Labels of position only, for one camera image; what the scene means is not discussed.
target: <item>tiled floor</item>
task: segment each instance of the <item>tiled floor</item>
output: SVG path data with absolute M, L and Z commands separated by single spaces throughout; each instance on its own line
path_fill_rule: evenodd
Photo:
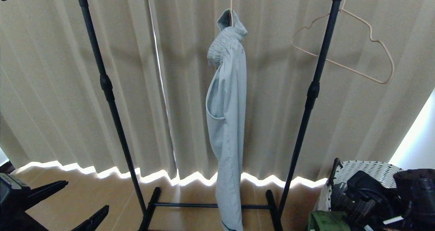
M 30 167 L 16 171 L 18 178 L 32 188 L 67 180 L 68 185 L 50 198 L 29 209 L 27 213 L 51 231 L 71 230 L 89 218 L 94 212 L 110 205 L 109 214 L 99 226 L 99 231 L 135 231 L 142 220 L 137 196 L 129 178 L 117 174 L 99 179 L 96 174 L 82 174 L 78 170 L 64 171 L 59 168 Z M 151 198 L 156 186 L 162 194 L 159 201 L 215 203 L 214 187 L 194 181 L 187 186 L 171 186 L 162 177 L 152 183 L 141 183 L 145 202 Z M 242 203 L 267 204 L 264 194 L 271 189 L 275 201 L 281 197 L 282 188 L 271 183 L 255 186 L 244 180 L 241 183 Z M 297 185 L 290 189 L 282 217 L 284 230 L 305 230 L 309 211 L 315 205 L 319 188 Z M 272 231 L 268 210 L 243 210 L 246 231 Z M 221 230 L 219 211 L 216 208 L 168 208 L 158 207 L 150 225 L 151 230 Z

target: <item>wire hanger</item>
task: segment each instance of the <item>wire hanger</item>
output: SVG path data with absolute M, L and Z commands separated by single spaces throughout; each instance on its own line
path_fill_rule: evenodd
M 338 66 L 340 66 L 340 67 L 342 67 L 342 68 L 345 68 L 345 69 L 347 69 L 347 70 L 349 70 L 349 71 L 351 71 L 351 72 L 357 73 L 358 75 L 363 76 L 363 77 L 365 77 L 365 78 L 367 78 L 367 79 L 370 79 L 370 80 L 372 80 L 372 81 L 374 81 L 374 82 L 377 82 L 377 83 L 379 83 L 379 84 L 387 84 L 387 83 L 390 81 L 390 79 L 393 77 L 393 75 L 394 75 L 394 70 L 395 70 L 394 62 L 393 62 L 393 58 L 391 58 L 390 52 L 388 51 L 387 47 L 385 46 L 385 44 L 384 44 L 382 41 L 373 39 L 373 37 L 372 37 L 373 29 L 371 28 L 371 25 L 370 25 L 367 21 L 365 21 L 365 20 L 361 19 L 360 17 L 354 15 L 353 13 L 349 12 L 348 10 L 345 10 L 345 9 L 344 9 L 345 4 L 346 4 L 346 0 L 343 0 L 343 5 L 342 5 L 341 9 L 339 10 L 339 12 L 346 13 L 346 14 L 348 14 L 348 15 L 354 17 L 355 19 L 357 19 L 357 20 L 363 22 L 365 25 L 367 25 L 367 27 L 368 27 L 368 29 L 369 29 L 369 31 L 370 31 L 370 35 L 369 35 L 369 37 L 370 37 L 370 41 L 371 41 L 371 42 L 377 42 L 377 43 L 381 44 L 382 47 L 384 48 L 385 52 L 387 53 L 388 59 L 390 60 L 390 64 L 391 64 L 391 72 L 390 72 L 390 76 L 388 77 L 387 80 L 385 80 L 385 81 L 380 81 L 380 80 L 378 80 L 378 79 L 376 79 L 376 78 L 373 78 L 373 77 L 371 77 L 371 76 L 365 75 L 365 74 L 363 74 L 363 73 L 361 73 L 361 72 L 359 72 L 359 71 L 357 71 L 357 70 L 354 70 L 354 69 L 352 69 L 352 68 L 349 68 L 349 67 L 347 67 L 347 66 L 344 66 L 344 65 L 342 65 L 342 64 L 339 64 L 339 63 L 337 63 L 337 62 L 335 62 L 335 61 L 332 61 L 332 60 L 330 60 L 330 59 L 326 59 L 326 61 L 331 62 L 331 63 L 333 63 L 333 64 L 335 64 L 335 65 L 338 65 Z M 310 28 L 312 27 L 312 25 L 314 24 L 314 22 L 316 22 L 316 21 L 318 21 L 319 19 L 322 19 L 322 18 L 324 18 L 324 17 L 326 17 L 326 16 L 328 16 L 328 15 L 329 15 L 329 13 L 327 13 L 327 14 L 325 14 L 325 15 L 323 15 L 323 16 L 320 16 L 320 17 L 318 17 L 317 19 L 313 20 L 313 22 L 311 22 L 310 26 L 304 26 L 304 27 L 300 28 L 300 29 L 299 29 L 299 30 L 298 30 L 298 31 L 293 35 L 291 45 L 292 45 L 293 47 L 299 49 L 300 51 L 303 51 L 303 52 L 305 52 L 305 53 L 307 53 L 307 54 L 310 54 L 310 55 L 313 55 L 313 56 L 319 57 L 319 55 L 317 55 L 317 54 L 310 53 L 310 52 L 308 52 L 308 51 L 306 51 L 306 50 L 303 50 L 303 49 L 300 48 L 300 47 L 297 47 L 295 44 L 293 44 L 293 39 L 295 38 L 295 36 L 296 36 L 296 35 L 297 35 L 301 30 L 303 30 L 303 29 L 307 29 L 307 30 L 310 29 Z
M 234 26 L 233 0 L 230 0 L 230 16 L 231 16 L 231 26 Z

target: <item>basket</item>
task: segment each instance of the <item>basket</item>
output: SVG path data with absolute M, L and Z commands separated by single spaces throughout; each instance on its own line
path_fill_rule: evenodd
M 364 222 L 365 217 L 376 205 L 374 200 L 352 201 L 345 195 L 347 181 L 357 171 L 364 171 L 374 179 L 378 180 L 385 188 L 396 188 L 393 175 L 403 171 L 397 166 L 382 161 L 352 160 L 341 162 L 334 160 L 331 175 L 320 192 L 320 197 L 314 207 L 319 211 L 345 211 L 348 218 L 356 223 Z

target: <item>garment rack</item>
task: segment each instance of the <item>garment rack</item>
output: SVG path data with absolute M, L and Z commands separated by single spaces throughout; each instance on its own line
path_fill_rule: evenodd
M 130 155 L 130 151 L 128 149 L 127 141 L 125 138 L 124 130 L 121 124 L 121 120 L 118 114 L 118 109 L 115 104 L 115 96 L 113 94 L 112 83 L 110 82 L 109 76 L 106 73 L 106 69 L 104 68 L 103 58 L 101 56 L 100 48 L 97 41 L 97 36 L 95 34 L 95 30 L 93 28 L 92 19 L 90 16 L 89 5 L 87 0 L 78 0 L 79 5 L 82 10 L 84 22 L 86 24 L 87 33 L 89 36 L 89 41 L 92 46 L 92 51 L 95 56 L 95 60 L 98 66 L 98 70 L 100 72 L 100 84 L 101 88 L 104 91 L 104 95 L 106 96 L 106 100 L 110 107 L 110 112 L 112 113 L 113 120 L 115 122 L 115 127 L 118 132 L 118 137 L 121 142 L 122 150 L 124 152 L 124 156 L 127 162 L 127 166 L 132 176 L 132 182 L 135 187 L 135 191 L 137 194 L 137 199 L 139 200 L 140 208 L 143 213 L 143 219 L 139 227 L 139 231 L 146 231 L 151 223 L 151 219 L 153 217 L 153 213 L 156 207 L 188 207 L 188 208 L 217 208 L 216 204 L 205 204 L 205 203 L 171 203 L 171 202 L 159 202 L 158 199 L 160 197 L 161 189 L 156 187 L 151 196 L 151 199 L 148 204 L 148 208 L 145 206 L 145 202 L 143 200 L 142 192 L 139 188 L 139 182 L 137 181 L 137 177 L 135 174 L 135 168 L 133 166 L 132 156 Z M 284 211 L 284 205 L 287 199 L 287 195 L 289 194 L 290 182 L 293 178 L 293 174 L 295 173 L 296 163 L 298 161 L 300 149 L 302 147 L 303 137 L 305 136 L 306 129 L 308 126 L 308 121 L 310 118 L 311 110 L 314 107 L 314 102 L 319 95 L 320 91 L 320 77 L 322 75 L 323 67 L 325 65 L 326 54 L 328 53 L 329 45 L 331 43 L 332 33 L 334 31 L 335 22 L 337 20 L 338 10 L 340 7 L 341 0 L 332 0 L 331 12 L 328 19 L 328 24 L 326 25 L 325 36 L 323 38 L 322 47 L 320 49 L 320 55 L 317 61 L 317 67 L 314 73 L 313 80 L 309 86 L 307 93 L 307 100 L 305 103 L 305 110 L 303 112 L 302 122 L 300 124 L 300 129 L 298 132 L 298 138 L 296 140 L 295 149 L 292 155 L 292 161 L 290 163 L 289 174 L 287 175 L 287 180 L 285 182 L 284 191 L 281 197 L 280 205 L 277 207 L 275 203 L 275 198 L 273 197 L 272 191 L 266 191 L 266 200 L 267 205 L 242 205 L 243 209 L 267 209 L 270 211 L 272 223 L 275 231 L 282 231 L 281 225 L 281 216 Z

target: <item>curtain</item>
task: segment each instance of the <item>curtain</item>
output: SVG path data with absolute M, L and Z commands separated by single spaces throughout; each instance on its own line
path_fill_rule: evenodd
M 89 0 L 127 141 L 141 174 L 216 173 L 205 119 L 215 69 L 207 51 L 229 0 Z M 233 0 L 248 34 L 244 171 L 285 179 L 317 58 L 290 41 L 331 0 Z M 326 63 L 295 176 L 326 176 L 335 157 L 386 160 L 435 87 L 434 0 L 347 0 L 387 45 L 396 74 L 379 85 Z M 0 8 L 0 146 L 29 161 L 117 166 L 124 155 L 77 0 L 8 0 Z M 320 51 L 326 18 L 295 44 Z M 367 27 L 339 14 L 328 58 L 385 79 Z

